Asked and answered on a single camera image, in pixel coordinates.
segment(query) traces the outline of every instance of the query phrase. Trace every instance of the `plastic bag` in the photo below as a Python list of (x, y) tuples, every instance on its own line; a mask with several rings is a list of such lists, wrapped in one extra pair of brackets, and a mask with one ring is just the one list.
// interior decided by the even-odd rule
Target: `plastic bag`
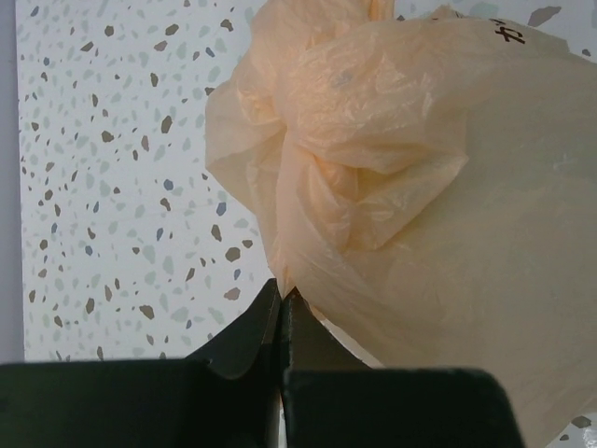
[(270, 0), (206, 163), (280, 288), (388, 366), (470, 366), (530, 448), (597, 408), (597, 67), (447, 7)]

